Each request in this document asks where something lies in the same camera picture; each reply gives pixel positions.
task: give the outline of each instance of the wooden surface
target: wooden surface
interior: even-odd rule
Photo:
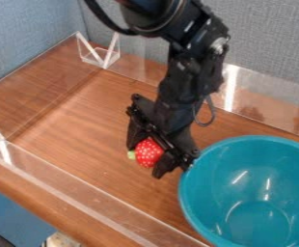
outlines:
[[[10,133],[10,128],[17,129],[9,139],[14,144],[204,241],[186,224],[177,203],[176,193],[181,172],[176,170],[162,179],[154,180],[150,177],[150,170],[140,168],[126,158],[125,138],[129,119],[125,108],[130,104],[130,94],[140,93],[154,98],[156,88],[109,71],[93,69],[84,64],[78,65],[76,56],[72,56],[73,45],[73,42],[66,42],[52,51],[49,57],[44,57],[42,61],[26,66],[14,74],[18,83],[9,82],[9,80],[14,81],[13,78],[1,81],[0,85],[6,83],[9,90],[4,91],[6,86],[0,86],[2,87],[0,98],[17,100],[9,100],[9,103],[0,102],[0,130]],[[57,66],[54,62],[62,57],[68,63]],[[153,71],[160,70],[152,62],[150,66]],[[74,69],[73,80],[78,78],[80,83],[64,91],[61,88],[65,88],[65,84],[56,82],[66,80],[62,78],[62,71],[69,69]],[[45,74],[60,74],[60,76],[42,77]],[[33,78],[34,85],[20,83],[25,81],[24,78],[28,79],[28,76]],[[150,76],[157,76],[157,73],[149,74],[148,78]],[[45,90],[40,90],[42,83],[46,83]],[[33,88],[38,89],[38,92],[30,95]],[[45,97],[45,92],[53,92],[54,96]],[[53,98],[58,98],[58,101],[49,104]],[[17,118],[10,112],[12,109],[14,112],[16,109],[21,109]],[[28,116],[32,122],[20,128],[24,125],[20,118]],[[200,119],[206,118],[204,108]],[[299,141],[297,136],[223,110],[217,110],[213,125],[208,128],[193,125],[192,133],[201,149],[228,137],[245,134],[276,135]],[[73,206],[66,205],[2,167],[0,167],[0,191],[88,246],[137,246]]]

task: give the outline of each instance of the robotic arm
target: robotic arm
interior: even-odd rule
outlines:
[[[164,149],[153,169],[160,178],[177,166],[185,171],[200,152],[190,136],[190,123],[213,121],[209,94],[223,83],[223,61],[228,51],[228,28],[200,0],[116,0],[129,29],[118,27],[93,0],[85,0],[102,23],[125,35],[160,37],[169,43],[168,72],[154,101],[132,95],[126,147],[152,137]],[[212,119],[196,116],[206,100]]]

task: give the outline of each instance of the bowl rim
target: bowl rim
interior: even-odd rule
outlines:
[[[256,140],[256,141],[261,140],[261,141],[281,143],[281,144],[285,144],[285,145],[288,145],[288,146],[291,146],[299,150],[299,143],[296,141],[289,140],[289,139],[285,139],[285,138],[281,138],[277,136],[269,136],[269,135],[244,135],[244,136],[224,139],[223,141],[208,146],[202,150],[200,157],[194,160],[194,165],[196,165],[197,160],[200,158],[202,158],[209,152],[212,152],[217,148],[220,148],[228,144],[232,144],[232,143],[244,142],[244,141],[253,141],[253,140]],[[181,207],[181,210],[182,210],[182,213],[184,213],[184,216],[185,216],[188,223],[190,224],[190,226],[193,227],[196,232],[202,236],[202,238],[208,242],[210,242],[213,245],[216,245],[219,247],[243,247],[240,244],[231,242],[229,240],[220,237],[217,234],[212,233],[206,229],[206,227],[201,223],[201,221],[197,219],[197,217],[194,216],[192,208],[189,207],[189,205],[186,203],[188,189],[185,186],[185,182],[186,182],[186,179],[189,177],[189,174],[192,174],[192,168],[188,169],[188,171],[185,171],[184,174],[181,175],[181,178],[178,181],[178,189],[177,189],[177,200],[178,200],[178,204],[180,204],[180,207]]]

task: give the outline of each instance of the strawberry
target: strawberry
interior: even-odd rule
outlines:
[[[140,166],[150,168],[164,153],[162,148],[152,138],[144,139],[134,146],[134,159]]]

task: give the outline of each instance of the teal bowl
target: teal bowl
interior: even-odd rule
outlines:
[[[178,183],[185,218],[217,247],[299,247],[299,143],[243,136],[204,150]]]

